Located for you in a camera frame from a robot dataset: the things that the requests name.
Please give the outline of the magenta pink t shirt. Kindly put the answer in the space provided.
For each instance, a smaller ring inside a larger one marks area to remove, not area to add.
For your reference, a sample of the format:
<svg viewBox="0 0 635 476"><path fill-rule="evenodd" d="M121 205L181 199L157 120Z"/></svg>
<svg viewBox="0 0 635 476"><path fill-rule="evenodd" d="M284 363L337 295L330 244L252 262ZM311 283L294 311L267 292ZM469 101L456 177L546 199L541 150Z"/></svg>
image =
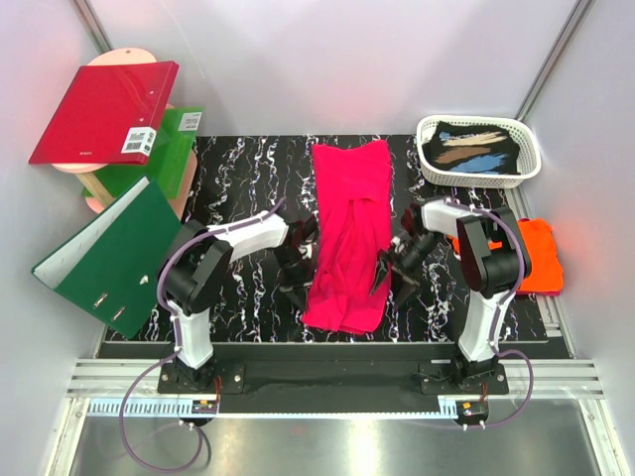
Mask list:
<svg viewBox="0 0 635 476"><path fill-rule="evenodd" d="M327 331L374 331L390 285L374 286L378 253L389 248L391 155L384 140L352 149L312 148L318 213L317 270L303 316Z"/></svg>

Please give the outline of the white plastic basket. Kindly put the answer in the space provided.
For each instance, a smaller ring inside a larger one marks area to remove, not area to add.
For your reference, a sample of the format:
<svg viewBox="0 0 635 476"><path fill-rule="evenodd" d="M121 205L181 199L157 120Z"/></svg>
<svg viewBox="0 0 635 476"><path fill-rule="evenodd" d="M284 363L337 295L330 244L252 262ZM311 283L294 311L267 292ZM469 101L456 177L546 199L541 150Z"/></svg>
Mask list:
<svg viewBox="0 0 635 476"><path fill-rule="evenodd" d="M509 118L431 115L418 123L416 144L426 181L444 186L514 188L538 174L538 142Z"/></svg>

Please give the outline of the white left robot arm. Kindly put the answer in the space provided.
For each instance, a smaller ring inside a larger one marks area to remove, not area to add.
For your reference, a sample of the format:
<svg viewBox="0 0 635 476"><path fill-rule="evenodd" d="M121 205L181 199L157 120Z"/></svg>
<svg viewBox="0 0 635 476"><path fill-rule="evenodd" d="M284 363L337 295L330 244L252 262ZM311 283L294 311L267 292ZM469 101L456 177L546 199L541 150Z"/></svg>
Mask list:
<svg viewBox="0 0 635 476"><path fill-rule="evenodd" d="M209 336L211 309L234 262L271 251L281 270L279 289L299 310L305 310L315 275L313 246L318 220L278 206L246 219L204 226L184 224L169 248L157 283L158 304L171 315L176 337L175 367L180 381L195 393L213 383Z"/></svg>

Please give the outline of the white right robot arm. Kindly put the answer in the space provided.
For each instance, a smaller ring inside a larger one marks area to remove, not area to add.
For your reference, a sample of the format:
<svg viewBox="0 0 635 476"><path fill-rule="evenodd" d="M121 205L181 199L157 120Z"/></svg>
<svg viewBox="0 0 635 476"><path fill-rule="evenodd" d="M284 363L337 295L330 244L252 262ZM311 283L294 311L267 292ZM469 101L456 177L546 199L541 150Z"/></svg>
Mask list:
<svg viewBox="0 0 635 476"><path fill-rule="evenodd" d="M421 286L424 261L443 238L456 238L470 296L446 378L460 392L472 393L495 374L500 326L532 271L517 218L507 206L479 208L445 197L411 203L401 225L404 233L377 254L370 292L376 294L396 274L402 286L395 305L405 303Z"/></svg>

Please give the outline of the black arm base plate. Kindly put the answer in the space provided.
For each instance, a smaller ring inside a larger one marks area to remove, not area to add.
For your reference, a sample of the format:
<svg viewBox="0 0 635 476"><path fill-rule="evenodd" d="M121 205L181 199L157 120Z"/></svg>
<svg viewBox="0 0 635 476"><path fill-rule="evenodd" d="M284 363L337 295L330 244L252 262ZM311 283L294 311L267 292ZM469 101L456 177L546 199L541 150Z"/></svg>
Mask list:
<svg viewBox="0 0 635 476"><path fill-rule="evenodd" d="M161 394L241 395L270 388L387 388L425 396L506 396L509 384L504 367L483 376L459 381L447 361L318 361L214 360L197 371L168 363L160 371Z"/></svg>

